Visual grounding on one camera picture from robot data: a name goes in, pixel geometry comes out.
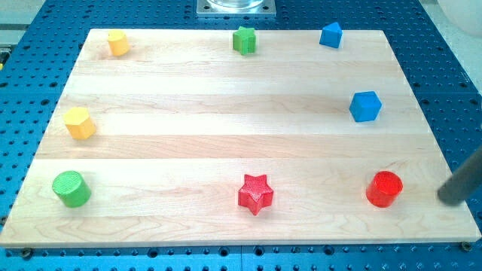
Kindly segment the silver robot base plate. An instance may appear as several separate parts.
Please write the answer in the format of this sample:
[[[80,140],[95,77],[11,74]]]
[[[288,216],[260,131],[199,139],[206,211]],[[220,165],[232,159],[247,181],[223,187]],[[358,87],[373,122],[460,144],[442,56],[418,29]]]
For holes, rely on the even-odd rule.
[[[275,0],[197,0],[196,12],[201,17],[276,15]]]

